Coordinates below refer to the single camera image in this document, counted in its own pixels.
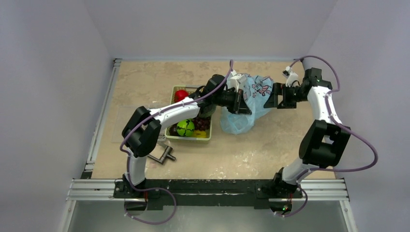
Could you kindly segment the light blue plastic bag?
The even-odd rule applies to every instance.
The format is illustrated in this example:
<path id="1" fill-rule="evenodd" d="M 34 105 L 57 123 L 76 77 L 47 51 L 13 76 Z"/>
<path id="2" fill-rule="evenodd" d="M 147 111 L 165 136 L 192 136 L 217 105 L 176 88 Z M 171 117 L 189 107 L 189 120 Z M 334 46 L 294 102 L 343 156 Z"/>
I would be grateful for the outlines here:
<path id="1" fill-rule="evenodd" d="M 243 87 L 243 100 L 250 109 L 250 115 L 238 115 L 228 111 L 226 107 L 221 110 L 220 126 L 222 131 L 229 134 L 243 134 L 248 132 L 255 121 L 270 112 L 264 108 L 268 100 L 274 81 L 270 76 L 250 75 L 247 73 L 231 74 L 228 78 L 228 87 L 235 87 L 236 81 L 241 81 Z"/>

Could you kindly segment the bright green cracked ball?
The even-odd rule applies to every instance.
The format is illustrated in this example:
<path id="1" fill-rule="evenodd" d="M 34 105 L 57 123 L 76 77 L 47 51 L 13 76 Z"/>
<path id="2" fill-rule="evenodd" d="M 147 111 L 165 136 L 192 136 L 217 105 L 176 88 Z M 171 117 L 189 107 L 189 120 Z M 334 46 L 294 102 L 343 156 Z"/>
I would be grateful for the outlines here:
<path id="1" fill-rule="evenodd" d="M 194 131 L 195 126 L 191 119 L 185 119 L 177 123 L 177 132 L 181 137 L 191 137 Z"/>

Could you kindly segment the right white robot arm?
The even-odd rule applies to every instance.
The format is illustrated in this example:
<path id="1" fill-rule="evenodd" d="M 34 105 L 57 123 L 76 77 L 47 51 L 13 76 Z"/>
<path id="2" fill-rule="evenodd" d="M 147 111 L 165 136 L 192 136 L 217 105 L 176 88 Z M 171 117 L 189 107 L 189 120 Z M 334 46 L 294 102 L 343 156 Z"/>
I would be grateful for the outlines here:
<path id="1" fill-rule="evenodd" d="M 305 71 L 301 85 L 298 75 L 288 66 L 283 71 L 286 83 L 275 83 L 264 108 L 295 109 L 299 102 L 309 102 L 313 123 L 299 146 L 298 158 L 282 167 L 270 184 L 279 197 L 294 193 L 299 181 L 311 171 L 336 166 L 345 150 L 350 134 L 337 126 L 341 121 L 332 114 L 331 82 L 322 79 L 322 71 L 311 68 Z"/>

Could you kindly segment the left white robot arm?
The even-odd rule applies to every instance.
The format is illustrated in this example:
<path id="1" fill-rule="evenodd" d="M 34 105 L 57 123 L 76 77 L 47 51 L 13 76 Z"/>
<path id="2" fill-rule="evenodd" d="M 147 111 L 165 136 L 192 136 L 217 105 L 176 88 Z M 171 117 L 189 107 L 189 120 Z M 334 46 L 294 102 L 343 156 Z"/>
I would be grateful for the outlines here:
<path id="1" fill-rule="evenodd" d="M 122 131 L 124 140 L 120 150 L 127 154 L 125 191 L 133 198 L 144 193 L 146 159 L 156 147 L 162 130 L 184 119 L 209 117 L 217 106 L 233 114 L 250 115 L 243 96 L 247 83 L 244 74 L 215 74 L 202 89 L 177 103 L 151 110 L 138 107 Z"/>

